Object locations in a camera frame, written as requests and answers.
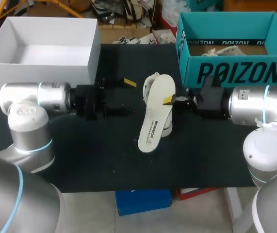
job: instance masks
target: teal cardboard box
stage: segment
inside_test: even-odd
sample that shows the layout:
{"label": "teal cardboard box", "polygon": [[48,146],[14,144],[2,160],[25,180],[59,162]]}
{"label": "teal cardboard box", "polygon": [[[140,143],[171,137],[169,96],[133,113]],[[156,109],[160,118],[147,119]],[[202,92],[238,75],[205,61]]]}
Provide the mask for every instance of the teal cardboard box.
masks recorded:
{"label": "teal cardboard box", "polygon": [[203,11],[206,8],[220,3],[221,0],[186,0],[191,11]]}
{"label": "teal cardboard box", "polygon": [[[265,46],[267,55],[192,56],[188,44]],[[201,88],[210,75],[219,77],[223,87],[277,85],[277,13],[181,13],[176,50],[186,88]]]}

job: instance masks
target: white cardboard box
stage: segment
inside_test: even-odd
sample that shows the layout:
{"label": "white cardboard box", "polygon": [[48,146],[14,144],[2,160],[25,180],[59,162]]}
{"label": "white cardboard box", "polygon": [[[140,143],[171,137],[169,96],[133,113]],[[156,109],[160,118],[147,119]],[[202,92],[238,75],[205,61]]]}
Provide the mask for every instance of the white cardboard box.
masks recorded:
{"label": "white cardboard box", "polygon": [[0,28],[0,88],[13,82],[93,84],[99,53],[96,19],[8,17]]}

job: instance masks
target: blue plastic box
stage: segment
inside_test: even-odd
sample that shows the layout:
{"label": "blue plastic box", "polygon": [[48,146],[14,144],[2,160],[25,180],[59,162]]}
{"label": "blue plastic box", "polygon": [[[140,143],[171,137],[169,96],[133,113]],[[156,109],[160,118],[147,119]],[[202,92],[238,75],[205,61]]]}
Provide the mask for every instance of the blue plastic box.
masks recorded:
{"label": "blue plastic box", "polygon": [[[268,55],[191,56],[188,44],[265,46]],[[277,85],[277,13],[181,13],[176,50],[186,88],[201,88],[210,75],[223,87]]]}
{"label": "blue plastic box", "polygon": [[115,200],[120,216],[169,207],[169,190],[116,191]]}
{"label": "blue plastic box", "polygon": [[186,0],[186,2],[191,11],[203,11],[210,6],[221,2],[221,0]]}

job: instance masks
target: black mat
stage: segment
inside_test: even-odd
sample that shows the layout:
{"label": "black mat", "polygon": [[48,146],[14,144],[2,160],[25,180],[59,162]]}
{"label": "black mat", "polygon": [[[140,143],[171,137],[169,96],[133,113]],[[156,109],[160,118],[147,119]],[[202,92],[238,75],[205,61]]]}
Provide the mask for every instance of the black mat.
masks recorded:
{"label": "black mat", "polygon": [[[175,111],[171,135],[153,153],[139,151],[146,109],[142,86],[155,72],[171,75],[181,88],[175,45],[102,45],[97,77],[127,77],[138,85],[109,91],[108,104],[134,107],[136,114],[97,122],[52,119],[56,159],[40,175],[61,192],[253,186],[243,156],[243,141],[253,128],[229,120]],[[0,150],[12,143],[6,121],[0,110]]]}

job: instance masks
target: white insole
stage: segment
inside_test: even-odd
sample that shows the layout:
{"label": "white insole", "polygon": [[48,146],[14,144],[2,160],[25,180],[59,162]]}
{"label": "white insole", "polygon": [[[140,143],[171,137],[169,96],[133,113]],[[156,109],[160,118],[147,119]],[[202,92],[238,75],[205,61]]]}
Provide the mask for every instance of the white insole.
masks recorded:
{"label": "white insole", "polygon": [[148,96],[144,123],[138,138],[138,148],[152,152],[159,144],[162,131],[172,105],[163,105],[163,100],[175,94],[175,83],[171,76],[160,75],[153,82]]}

